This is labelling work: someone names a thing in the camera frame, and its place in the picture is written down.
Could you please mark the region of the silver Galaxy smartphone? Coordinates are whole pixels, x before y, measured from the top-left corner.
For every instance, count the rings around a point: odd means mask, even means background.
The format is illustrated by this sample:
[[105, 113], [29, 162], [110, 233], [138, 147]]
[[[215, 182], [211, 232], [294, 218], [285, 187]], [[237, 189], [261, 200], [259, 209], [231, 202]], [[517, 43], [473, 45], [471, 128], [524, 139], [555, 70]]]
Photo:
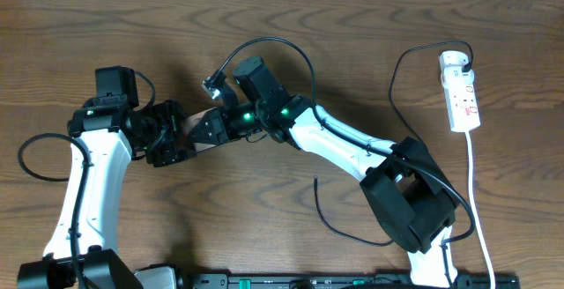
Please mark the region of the silver Galaxy smartphone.
[[214, 126], [218, 112], [219, 109], [213, 107], [183, 119], [179, 146], [186, 148], [192, 155], [219, 146], [220, 142]]

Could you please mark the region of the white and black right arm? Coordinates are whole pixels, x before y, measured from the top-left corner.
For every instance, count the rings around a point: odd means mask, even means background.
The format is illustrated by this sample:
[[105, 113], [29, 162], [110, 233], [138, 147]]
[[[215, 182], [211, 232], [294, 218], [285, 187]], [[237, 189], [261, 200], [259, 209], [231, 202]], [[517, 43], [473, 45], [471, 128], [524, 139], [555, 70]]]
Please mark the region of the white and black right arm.
[[233, 76], [247, 102], [216, 70], [202, 87], [223, 104], [202, 115], [189, 132], [191, 143], [209, 149], [262, 130], [330, 161], [360, 183], [382, 230], [407, 252], [412, 283], [454, 286], [450, 234], [463, 201], [423, 143], [412, 137], [394, 143], [340, 122], [311, 99], [290, 94], [260, 56], [239, 63]]

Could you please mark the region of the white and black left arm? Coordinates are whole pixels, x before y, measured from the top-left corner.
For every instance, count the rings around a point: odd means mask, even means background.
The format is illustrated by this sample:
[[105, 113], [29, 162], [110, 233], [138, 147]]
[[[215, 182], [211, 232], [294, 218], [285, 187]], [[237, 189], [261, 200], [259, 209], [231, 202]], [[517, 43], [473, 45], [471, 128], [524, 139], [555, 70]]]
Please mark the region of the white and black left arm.
[[96, 94], [74, 112], [61, 139], [71, 147], [63, 208], [41, 260], [19, 268], [19, 288], [187, 288], [172, 264], [132, 271], [118, 255], [117, 223], [128, 165], [154, 167], [185, 161], [180, 104], [155, 100], [141, 107], [141, 73], [114, 66], [95, 71]]

